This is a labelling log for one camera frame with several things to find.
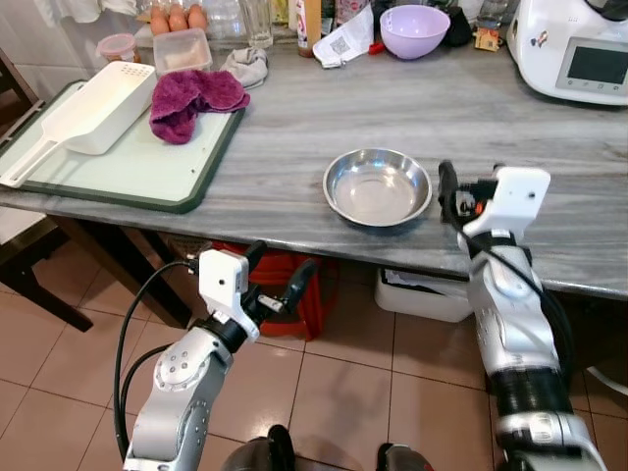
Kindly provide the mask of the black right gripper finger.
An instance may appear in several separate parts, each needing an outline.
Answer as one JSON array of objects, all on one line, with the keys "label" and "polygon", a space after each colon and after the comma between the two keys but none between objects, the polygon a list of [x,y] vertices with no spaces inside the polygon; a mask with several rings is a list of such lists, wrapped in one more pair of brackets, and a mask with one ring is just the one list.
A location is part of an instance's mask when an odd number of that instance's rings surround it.
[{"label": "black right gripper finger", "polygon": [[437,175],[440,177],[439,202],[443,210],[443,221],[459,229],[458,216],[456,214],[456,193],[458,192],[458,179],[452,162],[443,160],[437,166]]}]

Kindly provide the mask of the lilac plastic bowl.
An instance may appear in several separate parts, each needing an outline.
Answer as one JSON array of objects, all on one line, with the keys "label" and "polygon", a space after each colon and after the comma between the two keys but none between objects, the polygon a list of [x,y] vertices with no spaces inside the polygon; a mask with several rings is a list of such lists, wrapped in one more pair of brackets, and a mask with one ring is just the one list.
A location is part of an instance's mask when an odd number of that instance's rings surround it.
[{"label": "lilac plastic bowl", "polygon": [[398,5],[381,15],[380,27],[386,49],[398,59],[413,60],[425,57],[444,40],[451,19],[434,6]]}]

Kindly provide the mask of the red plastic stool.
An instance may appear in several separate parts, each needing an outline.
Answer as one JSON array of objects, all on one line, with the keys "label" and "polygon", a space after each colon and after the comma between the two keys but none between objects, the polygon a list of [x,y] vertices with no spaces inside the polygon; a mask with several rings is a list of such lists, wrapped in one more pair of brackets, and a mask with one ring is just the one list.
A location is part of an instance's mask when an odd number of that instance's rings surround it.
[{"label": "red plastic stool", "polygon": [[315,275],[309,280],[299,305],[294,313],[279,314],[261,323],[260,332],[263,336],[315,340],[322,334],[328,304],[323,300],[320,287],[318,269],[322,261],[318,257],[269,248],[261,259],[259,268],[252,270],[248,279],[263,287],[266,294],[283,294],[291,275],[302,263],[309,260],[314,261]]}]

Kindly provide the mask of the white plastic storage box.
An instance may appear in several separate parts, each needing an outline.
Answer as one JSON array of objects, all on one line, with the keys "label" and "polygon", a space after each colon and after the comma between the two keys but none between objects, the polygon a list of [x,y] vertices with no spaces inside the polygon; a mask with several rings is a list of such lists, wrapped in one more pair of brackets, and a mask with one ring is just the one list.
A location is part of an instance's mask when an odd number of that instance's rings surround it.
[{"label": "white plastic storage box", "polygon": [[374,300],[394,313],[459,323],[474,313],[466,288],[466,280],[380,269]]}]

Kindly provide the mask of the dark wooden table leg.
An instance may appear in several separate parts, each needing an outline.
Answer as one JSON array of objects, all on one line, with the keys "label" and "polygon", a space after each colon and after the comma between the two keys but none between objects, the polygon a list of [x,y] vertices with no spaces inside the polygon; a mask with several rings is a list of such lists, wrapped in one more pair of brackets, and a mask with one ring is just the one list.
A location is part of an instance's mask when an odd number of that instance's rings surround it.
[{"label": "dark wooden table leg", "polygon": [[[88,251],[131,294],[135,294],[156,273],[156,268],[131,242],[121,226],[57,215],[51,215],[50,220],[72,242]],[[148,284],[142,301],[167,326],[185,328],[192,319],[192,310],[163,277]]]}]

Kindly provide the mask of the small wooden house ornament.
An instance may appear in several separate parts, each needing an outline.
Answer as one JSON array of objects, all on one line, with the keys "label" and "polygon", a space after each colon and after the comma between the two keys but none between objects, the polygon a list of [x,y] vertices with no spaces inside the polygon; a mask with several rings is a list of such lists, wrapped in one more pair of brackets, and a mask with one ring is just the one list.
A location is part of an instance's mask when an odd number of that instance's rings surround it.
[{"label": "small wooden house ornament", "polygon": [[475,48],[484,51],[499,50],[499,31],[497,28],[476,27]]}]

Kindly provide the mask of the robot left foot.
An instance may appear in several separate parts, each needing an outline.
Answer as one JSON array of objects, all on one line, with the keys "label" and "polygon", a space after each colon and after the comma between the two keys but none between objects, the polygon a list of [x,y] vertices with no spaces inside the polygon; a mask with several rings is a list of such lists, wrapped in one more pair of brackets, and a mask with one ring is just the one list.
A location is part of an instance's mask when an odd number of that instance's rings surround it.
[{"label": "robot left foot", "polygon": [[288,428],[273,425],[266,436],[240,445],[226,457],[221,471],[296,471]]}]

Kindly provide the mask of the purple terry towel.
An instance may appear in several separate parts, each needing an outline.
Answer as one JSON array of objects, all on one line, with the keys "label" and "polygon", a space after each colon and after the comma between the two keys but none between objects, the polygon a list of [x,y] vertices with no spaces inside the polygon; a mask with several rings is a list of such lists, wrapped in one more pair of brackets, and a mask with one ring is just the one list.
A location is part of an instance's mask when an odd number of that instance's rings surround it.
[{"label": "purple terry towel", "polygon": [[202,113],[231,113],[250,103],[241,82],[229,72],[197,69],[170,72],[157,81],[152,95],[151,130],[170,144],[186,144]]}]

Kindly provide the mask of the white packet with QR code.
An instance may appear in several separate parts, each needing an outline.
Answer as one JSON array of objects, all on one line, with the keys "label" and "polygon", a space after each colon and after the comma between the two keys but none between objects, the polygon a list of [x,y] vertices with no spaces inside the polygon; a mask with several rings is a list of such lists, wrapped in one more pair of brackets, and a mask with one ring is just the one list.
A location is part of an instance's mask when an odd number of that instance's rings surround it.
[{"label": "white packet with QR code", "polygon": [[314,57],[324,69],[339,68],[349,60],[367,54],[374,43],[372,6],[364,6],[349,22],[342,24],[331,35],[313,45]]}]

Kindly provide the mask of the white kitchen appliance with screen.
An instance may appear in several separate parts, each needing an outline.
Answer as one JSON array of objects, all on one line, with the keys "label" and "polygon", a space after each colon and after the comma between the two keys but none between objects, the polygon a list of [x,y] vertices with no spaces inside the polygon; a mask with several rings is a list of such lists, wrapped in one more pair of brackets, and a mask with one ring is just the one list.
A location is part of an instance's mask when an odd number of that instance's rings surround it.
[{"label": "white kitchen appliance with screen", "polygon": [[520,0],[507,45],[552,98],[628,106],[628,0]]}]

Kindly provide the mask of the crumpled grey cloth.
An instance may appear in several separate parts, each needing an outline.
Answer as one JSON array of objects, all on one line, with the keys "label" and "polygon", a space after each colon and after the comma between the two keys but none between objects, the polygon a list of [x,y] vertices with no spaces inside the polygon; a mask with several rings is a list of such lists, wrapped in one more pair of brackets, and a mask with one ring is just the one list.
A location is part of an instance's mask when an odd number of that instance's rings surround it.
[{"label": "crumpled grey cloth", "polygon": [[220,71],[230,73],[245,89],[255,88],[264,84],[268,76],[268,53],[259,48],[234,50]]}]

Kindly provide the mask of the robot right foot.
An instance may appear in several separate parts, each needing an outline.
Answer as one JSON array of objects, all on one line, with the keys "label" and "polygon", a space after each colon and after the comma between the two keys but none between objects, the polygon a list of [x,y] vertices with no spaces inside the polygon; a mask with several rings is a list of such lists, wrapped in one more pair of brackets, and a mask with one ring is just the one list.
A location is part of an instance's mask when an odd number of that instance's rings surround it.
[{"label": "robot right foot", "polygon": [[408,445],[381,444],[376,471],[435,471],[430,461]]}]

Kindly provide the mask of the clear drinking glass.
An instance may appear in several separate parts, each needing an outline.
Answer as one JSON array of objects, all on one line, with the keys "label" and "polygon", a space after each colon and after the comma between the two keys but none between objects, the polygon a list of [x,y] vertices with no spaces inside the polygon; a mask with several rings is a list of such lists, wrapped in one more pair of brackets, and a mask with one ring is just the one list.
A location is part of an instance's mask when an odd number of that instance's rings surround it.
[{"label": "clear drinking glass", "polygon": [[273,44],[271,0],[238,0],[250,48],[266,49]]}]

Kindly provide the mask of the clear glass jar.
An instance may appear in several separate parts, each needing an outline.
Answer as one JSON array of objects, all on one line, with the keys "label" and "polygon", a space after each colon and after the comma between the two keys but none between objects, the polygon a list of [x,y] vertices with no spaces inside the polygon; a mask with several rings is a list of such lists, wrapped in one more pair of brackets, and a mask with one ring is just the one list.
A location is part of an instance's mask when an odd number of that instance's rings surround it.
[{"label": "clear glass jar", "polygon": [[242,41],[247,37],[239,0],[201,0],[210,40]]}]

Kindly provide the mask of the small pink-lidded container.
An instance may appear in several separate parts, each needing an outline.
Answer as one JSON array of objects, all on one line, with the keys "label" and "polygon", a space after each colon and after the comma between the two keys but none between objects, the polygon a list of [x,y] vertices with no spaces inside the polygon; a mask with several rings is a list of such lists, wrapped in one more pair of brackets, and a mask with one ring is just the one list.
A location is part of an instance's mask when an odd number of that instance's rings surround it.
[{"label": "small pink-lidded container", "polygon": [[139,63],[135,54],[135,37],[133,34],[112,34],[103,37],[97,44],[97,53],[108,62],[126,60],[126,62]]}]

